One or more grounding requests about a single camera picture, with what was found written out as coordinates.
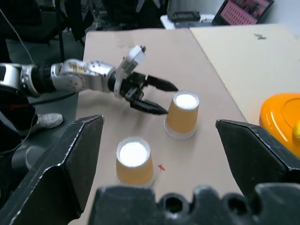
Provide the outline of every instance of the laptop screen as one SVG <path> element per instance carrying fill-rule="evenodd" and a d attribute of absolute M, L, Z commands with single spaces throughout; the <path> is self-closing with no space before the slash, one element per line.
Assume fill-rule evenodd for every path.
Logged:
<path fill-rule="evenodd" d="M 215 25 L 257 24 L 273 2 L 273 0 L 226 0 L 213 23 Z"/>

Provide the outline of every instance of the white shoe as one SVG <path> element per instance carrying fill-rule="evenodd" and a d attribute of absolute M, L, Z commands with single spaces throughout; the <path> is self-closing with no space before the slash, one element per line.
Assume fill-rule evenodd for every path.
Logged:
<path fill-rule="evenodd" d="M 58 113 L 49 113 L 44 115 L 38 114 L 37 116 L 38 116 L 37 122 L 31 128 L 31 131 L 29 129 L 21 131 L 19 132 L 20 135 L 26 136 L 29 133 L 29 131 L 32 134 L 40 129 L 52 129 L 58 127 L 64 121 L 62 115 Z"/>

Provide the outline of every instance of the laptop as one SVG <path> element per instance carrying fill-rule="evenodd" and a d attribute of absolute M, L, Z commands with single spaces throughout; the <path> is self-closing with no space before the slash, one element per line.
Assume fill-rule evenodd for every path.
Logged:
<path fill-rule="evenodd" d="M 225 0 L 212 22 L 177 22 L 175 28 L 258 24 L 274 0 Z"/>

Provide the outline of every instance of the orange object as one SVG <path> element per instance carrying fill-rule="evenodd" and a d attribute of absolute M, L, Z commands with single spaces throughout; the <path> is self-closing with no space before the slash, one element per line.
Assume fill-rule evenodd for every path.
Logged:
<path fill-rule="evenodd" d="M 261 108 L 261 126 L 300 158 L 300 93 L 278 94 Z"/>

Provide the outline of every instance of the wall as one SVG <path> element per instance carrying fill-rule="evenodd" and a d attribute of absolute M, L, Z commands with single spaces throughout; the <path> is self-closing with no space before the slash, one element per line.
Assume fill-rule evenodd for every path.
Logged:
<path fill-rule="evenodd" d="M 200 14 L 216 14 L 224 0 L 170 0 L 171 9 L 197 10 Z M 300 36 L 300 0 L 275 0 L 264 23 L 279 23 Z"/>

